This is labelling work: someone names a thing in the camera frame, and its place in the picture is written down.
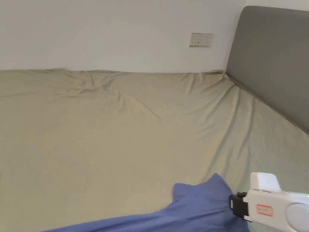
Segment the wall outlet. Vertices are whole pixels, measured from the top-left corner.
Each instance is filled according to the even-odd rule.
[[[191,33],[190,47],[210,47],[214,34]]]

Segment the mattress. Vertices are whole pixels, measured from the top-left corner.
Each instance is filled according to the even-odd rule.
[[[0,108],[0,231],[151,213],[215,172],[309,192],[309,136],[222,71],[1,71]]]

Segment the red label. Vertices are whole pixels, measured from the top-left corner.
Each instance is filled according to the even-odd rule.
[[[257,204],[256,205],[256,210],[257,210],[258,214],[262,214],[262,215],[266,215],[266,216],[269,216],[269,217],[273,217],[273,208],[271,206]]]

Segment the upholstered headboard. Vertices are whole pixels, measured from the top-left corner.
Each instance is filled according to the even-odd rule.
[[[309,12],[243,9],[226,73],[309,133]]]

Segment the blue cloth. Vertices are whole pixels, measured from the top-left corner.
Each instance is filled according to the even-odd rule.
[[[173,202],[150,214],[110,218],[48,232],[249,232],[247,221],[229,207],[232,191],[214,174],[199,185],[175,184]]]

